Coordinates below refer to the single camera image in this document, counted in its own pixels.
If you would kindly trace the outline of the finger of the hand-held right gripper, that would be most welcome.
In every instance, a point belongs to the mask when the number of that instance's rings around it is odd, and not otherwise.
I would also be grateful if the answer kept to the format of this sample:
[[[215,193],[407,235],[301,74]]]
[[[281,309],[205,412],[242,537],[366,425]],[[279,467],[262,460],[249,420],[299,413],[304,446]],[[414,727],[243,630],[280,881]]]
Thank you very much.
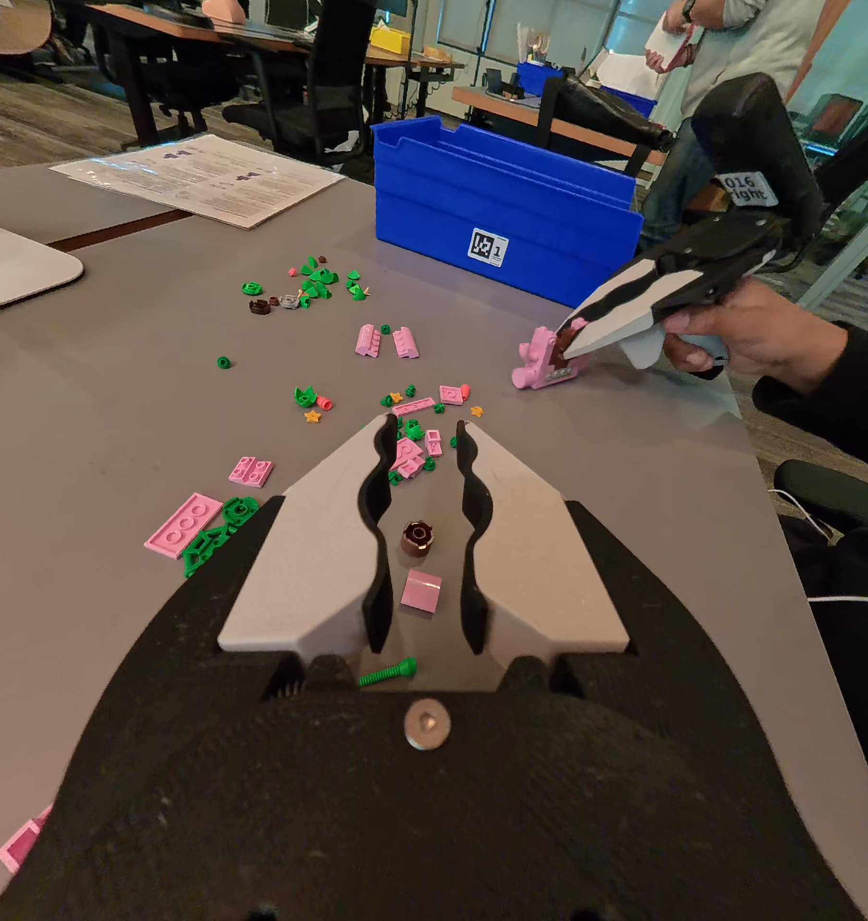
[[[658,281],[653,260],[633,260],[588,295],[566,317],[565,328],[575,319],[584,319],[594,324],[595,335],[631,335],[647,330],[653,323],[653,306],[661,297],[654,288]]]
[[[562,355],[574,359],[609,344],[643,335],[666,317],[699,299],[704,271],[624,268],[601,284],[566,318],[562,329],[578,328]]]

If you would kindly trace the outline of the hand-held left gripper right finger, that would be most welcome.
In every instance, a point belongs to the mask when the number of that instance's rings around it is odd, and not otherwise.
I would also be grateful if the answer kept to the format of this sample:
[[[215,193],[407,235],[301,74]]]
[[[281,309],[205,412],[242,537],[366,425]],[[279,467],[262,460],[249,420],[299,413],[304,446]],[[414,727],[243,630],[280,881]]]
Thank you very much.
[[[619,657],[630,638],[565,497],[480,425],[456,428],[465,653],[455,687],[497,687],[512,662]]]

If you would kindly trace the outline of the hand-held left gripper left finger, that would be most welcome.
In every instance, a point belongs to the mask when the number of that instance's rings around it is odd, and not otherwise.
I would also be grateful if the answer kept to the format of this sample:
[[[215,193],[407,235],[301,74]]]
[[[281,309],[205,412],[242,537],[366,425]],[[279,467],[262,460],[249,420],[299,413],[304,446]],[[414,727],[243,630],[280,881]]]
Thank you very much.
[[[379,522],[395,449],[395,417],[378,415],[290,486],[223,625],[222,650],[302,661],[382,651],[394,594]]]

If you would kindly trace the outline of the pink and brown branch assembly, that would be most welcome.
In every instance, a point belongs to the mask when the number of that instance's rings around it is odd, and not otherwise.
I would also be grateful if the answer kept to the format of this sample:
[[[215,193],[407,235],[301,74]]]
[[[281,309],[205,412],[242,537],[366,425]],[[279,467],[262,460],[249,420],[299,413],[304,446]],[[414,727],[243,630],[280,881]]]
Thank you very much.
[[[536,327],[532,339],[519,346],[523,366],[512,372],[511,380],[519,390],[539,390],[544,387],[575,379],[589,363],[587,355],[566,359],[564,353],[571,340],[587,324],[584,319],[575,319],[572,325],[560,333],[544,326]]]

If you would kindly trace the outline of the white book stand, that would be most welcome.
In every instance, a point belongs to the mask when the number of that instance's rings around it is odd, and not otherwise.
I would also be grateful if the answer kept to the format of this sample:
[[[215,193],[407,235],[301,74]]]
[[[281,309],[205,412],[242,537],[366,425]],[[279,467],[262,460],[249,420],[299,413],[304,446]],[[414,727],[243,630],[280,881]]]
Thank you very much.
[[[60,288],[83,273],[79,258],[0,228],[0,307]]]

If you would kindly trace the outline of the person's right forearm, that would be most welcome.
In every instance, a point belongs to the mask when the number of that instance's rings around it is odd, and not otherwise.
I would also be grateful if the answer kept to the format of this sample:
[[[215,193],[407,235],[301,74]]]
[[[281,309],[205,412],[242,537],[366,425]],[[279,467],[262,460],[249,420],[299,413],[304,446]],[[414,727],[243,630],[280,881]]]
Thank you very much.
[[[751,391],[754,407],[820,437],[868,465],[868,331],[840,322],[847,333],[841,357],[809,394],[770,376]]]

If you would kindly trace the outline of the person's right hand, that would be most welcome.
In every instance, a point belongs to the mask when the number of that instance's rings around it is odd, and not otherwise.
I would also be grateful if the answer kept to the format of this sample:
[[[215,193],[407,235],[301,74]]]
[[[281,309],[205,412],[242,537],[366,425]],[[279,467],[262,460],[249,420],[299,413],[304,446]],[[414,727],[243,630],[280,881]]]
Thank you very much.
[[[682,309],[663,323],[663,351],[688,373],[714,367],[713,357],[688,336],[716,337],[740,374],[769,376],[800,395],[828,377],[845,351],[848,331],[785,299],[767,284],[743,278],[718,304]]]

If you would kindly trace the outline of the green rod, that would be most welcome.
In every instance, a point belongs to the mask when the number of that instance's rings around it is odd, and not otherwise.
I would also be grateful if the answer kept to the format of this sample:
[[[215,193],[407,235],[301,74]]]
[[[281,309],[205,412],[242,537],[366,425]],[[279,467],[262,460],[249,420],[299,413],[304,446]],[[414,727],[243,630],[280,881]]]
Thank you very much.
[[[416,659],[414,657],[406,657],[402,659],[397,665],[360,676],[359,687],[364,688],[372,685],[378,685],[398,678],[409,678],[416,675],[416,673]]]

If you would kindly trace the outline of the scattered pink bricks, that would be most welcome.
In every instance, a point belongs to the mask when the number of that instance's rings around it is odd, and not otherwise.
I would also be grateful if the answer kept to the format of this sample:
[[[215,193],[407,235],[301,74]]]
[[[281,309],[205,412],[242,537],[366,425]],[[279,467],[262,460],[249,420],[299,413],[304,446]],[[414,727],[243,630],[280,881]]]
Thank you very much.
[[[200,530],[222,524],[223,505],[214,498],[194,493],[152,534],[144,546],[171,559],[181,558],[182,550]],[[18,872],[40,835],[50,811],[47,808],[30,818],[0,848],[0,862],[11,874]]]

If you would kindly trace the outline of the white desk legs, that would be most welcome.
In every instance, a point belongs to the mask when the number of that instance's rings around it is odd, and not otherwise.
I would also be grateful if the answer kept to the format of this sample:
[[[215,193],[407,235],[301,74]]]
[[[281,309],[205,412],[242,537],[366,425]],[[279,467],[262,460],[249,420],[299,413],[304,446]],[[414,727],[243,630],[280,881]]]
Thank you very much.
[[[821,305],[868,257],[868,224],[835,256],[796,303],[811,309]]]

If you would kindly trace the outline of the black office chair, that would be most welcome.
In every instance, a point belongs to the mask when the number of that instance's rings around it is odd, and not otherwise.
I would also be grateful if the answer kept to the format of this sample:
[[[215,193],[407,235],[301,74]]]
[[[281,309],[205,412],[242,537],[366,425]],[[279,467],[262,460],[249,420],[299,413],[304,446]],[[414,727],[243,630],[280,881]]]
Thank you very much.
[[[535,145],[550,149],[555,119],[635,144],[625,174],[635,178],[651,152],[667,153],[675,135],[642,116],[622,98],[602,87],[586,86],[570,75],[549,77],[543,92],[536,125]]]
[[[224,120],[255,130],[279,154],[323,167],[359,156],[368,139],[362,76],[374,17],[366,2],[324,2],[306,54],[243,40],[261,100],[224,107]]]

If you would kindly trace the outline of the wooden office desk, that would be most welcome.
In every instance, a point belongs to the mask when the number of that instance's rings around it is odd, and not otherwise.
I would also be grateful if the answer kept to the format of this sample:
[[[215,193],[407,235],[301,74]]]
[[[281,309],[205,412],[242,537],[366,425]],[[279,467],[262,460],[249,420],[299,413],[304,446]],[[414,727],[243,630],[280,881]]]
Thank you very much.
[[[259,31],[250,26],[221,22],[205,27],[193,25],[187,17],[179,21],[129,4],[76,2],[75,7],[91,25],[99,26],[108,37],[141,146],[159,144],[161,139],[148,88],[141,74],[141,54],[137,47],[140,40],[195,41],[219,46],[221,50],[235,48],[244,53],[306,55],[313,49],[312,40],[290,30]]]
[[[492,94],[484,87],[454,86],[451,90],[451,98],[469,108],[529,125],[534,129],[538,125],[540,97],[526,96],[522,100],[512,100]],[[566,137],[581,144],[589,144],[620,157],[633,155],[637,147],[635,143],[557,118],[552,121],[550,132],[556,137]]]

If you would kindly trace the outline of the printed paper sheet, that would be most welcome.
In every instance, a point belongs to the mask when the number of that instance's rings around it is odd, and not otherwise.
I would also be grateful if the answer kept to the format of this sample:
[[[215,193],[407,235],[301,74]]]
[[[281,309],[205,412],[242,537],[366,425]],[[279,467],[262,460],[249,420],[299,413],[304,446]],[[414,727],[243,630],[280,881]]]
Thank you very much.
[[[100,189],[242,229],[263,224],[343,179],[332,169],[211,133],[52,169]]]

